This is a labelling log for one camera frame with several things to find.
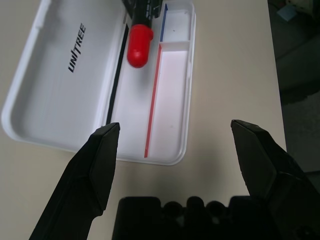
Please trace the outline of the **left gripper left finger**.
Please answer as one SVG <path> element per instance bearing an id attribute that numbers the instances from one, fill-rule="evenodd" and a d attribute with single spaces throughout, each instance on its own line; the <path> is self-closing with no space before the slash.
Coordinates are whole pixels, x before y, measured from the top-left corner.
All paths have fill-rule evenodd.
<path id="1" fill-rule="evenodd" d="M 119 123 L 98 128 L 67 164 L 30 239 L 85 240 L 106 210 L 115 175 Z"/>

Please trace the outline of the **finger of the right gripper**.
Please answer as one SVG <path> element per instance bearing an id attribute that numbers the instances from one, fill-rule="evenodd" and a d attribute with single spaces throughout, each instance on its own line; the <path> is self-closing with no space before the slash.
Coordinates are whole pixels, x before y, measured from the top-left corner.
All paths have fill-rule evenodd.
<path id="1" fill-rule="evenodd" d="M 122 3 L 125 7 L 125 10 L 129 17 L 132 17 L 132 1 L 131 0 L 122 0 Z"/>
<path id="2" fill-rule="evenodd" d="M 152 0 L 152 15 L 158 18 L 161 14 L 161 0 Z"/>

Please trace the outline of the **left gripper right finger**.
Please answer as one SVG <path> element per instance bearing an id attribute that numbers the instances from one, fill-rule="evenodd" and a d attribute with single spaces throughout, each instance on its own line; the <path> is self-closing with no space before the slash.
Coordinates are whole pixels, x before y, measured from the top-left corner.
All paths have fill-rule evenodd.
<path id="1" fill-rule="evenodd" d="M 320 193 L 268 131 L 234 119 L 238 163 L 251 197 L 262 202 L 284 240 L 320 238 Z"/>

